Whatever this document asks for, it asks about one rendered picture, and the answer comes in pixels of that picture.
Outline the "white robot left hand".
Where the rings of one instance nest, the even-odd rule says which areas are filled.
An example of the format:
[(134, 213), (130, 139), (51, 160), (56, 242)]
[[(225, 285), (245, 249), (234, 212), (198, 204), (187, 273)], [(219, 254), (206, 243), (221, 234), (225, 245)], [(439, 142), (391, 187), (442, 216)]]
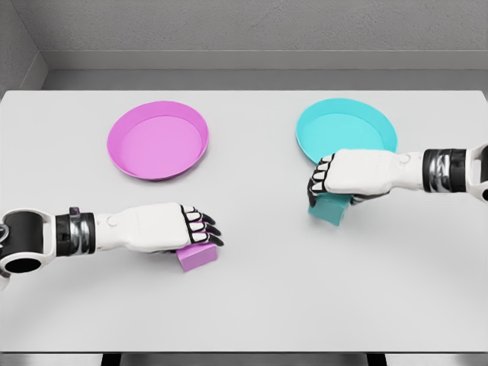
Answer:
[(216, 221), (194, 206), (150, 204), (126, 210), (126, 248), (131, 252), (175, 252), (187, 246), (223, 246)]

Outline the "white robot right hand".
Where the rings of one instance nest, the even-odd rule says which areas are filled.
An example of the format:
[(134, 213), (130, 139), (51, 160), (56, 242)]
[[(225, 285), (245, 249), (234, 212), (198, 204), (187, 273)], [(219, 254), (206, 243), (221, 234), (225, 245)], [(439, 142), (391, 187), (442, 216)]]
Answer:
[(340, 149), (322, 157), (307, 184), (309, 205), (315, 207), (317, 197), (325, 193), (348, 194), (352, 204), (389, 194), (390, 166), (396, 157), (371, 149)]

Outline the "cyan block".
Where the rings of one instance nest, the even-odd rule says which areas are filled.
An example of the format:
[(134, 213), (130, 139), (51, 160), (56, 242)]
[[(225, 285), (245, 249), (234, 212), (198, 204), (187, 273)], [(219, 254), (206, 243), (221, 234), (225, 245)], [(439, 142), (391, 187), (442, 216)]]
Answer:
[(316, 197), (315, 205), (309, 206), (308, 213), (315, 218), (339, 226), (350, 205), (351, 198), (350, 194), (319, 194)]

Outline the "pink block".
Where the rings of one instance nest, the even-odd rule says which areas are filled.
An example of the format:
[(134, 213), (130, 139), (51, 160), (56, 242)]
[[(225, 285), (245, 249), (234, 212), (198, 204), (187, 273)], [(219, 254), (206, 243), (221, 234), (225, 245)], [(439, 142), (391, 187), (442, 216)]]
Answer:
[(214, 262), (218, 258), (217, 246), (212, 243), (194, 244), (176, 250), (176, 255), (184, 271), (191, 271)]

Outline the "cyan round plate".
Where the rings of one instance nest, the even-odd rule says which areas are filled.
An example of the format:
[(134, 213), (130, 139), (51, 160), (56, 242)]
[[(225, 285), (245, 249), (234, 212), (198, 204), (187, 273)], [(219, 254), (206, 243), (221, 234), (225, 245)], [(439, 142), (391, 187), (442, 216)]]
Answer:
[(317, 164), (340, 149), (396, 152), (395, 127), (378, 109), (350, 98), (329, 98), (310, 105), (300, 115), (296, 138), (304, 155)]

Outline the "pink round plate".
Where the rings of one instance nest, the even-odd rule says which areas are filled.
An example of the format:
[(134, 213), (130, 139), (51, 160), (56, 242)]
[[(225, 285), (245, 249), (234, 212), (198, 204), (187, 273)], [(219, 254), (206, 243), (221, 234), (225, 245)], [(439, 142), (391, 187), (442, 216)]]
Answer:
[(209, 137), (206, 120), (192, 107), (176, 101), (154, 101), (134, 107), (114, 123), (107, 150), (123, 173), (160, 181), (197, 164)]

